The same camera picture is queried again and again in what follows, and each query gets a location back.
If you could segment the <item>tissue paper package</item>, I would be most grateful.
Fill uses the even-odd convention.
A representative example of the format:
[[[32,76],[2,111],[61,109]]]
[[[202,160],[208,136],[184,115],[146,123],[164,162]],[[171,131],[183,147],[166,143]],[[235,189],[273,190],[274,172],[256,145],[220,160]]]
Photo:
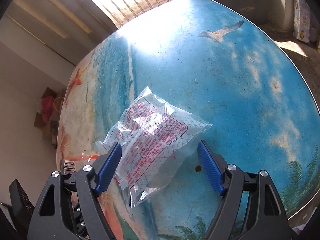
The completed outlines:
[[[310,7],[305,0],[294,0],[293,35],[296,39],[309,43],[310,41]]]

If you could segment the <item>cardboard box with pink bag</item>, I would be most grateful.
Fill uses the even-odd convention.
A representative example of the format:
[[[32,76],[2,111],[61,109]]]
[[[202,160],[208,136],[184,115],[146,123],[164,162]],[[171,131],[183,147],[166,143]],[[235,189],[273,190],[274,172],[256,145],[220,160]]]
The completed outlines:
[[[65,90],[56,92],[47,87],[40,100],[36,102],[34,127],[42,132],[43,140],[50,140],[53,148],[57,146],[57,133]]]

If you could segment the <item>clear red printed plastic bag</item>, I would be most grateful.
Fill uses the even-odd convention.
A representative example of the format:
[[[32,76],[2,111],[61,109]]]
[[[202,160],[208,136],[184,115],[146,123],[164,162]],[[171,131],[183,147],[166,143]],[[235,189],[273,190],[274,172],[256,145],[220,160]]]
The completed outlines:
[[[186,157],[191,143],[211,124],[171,105],[146,87],[125,109],[103,141],[93,149],[107,154],[114,143],[122,148],[114,175],[128,190],[129,207],[135,207],[166,187]]]

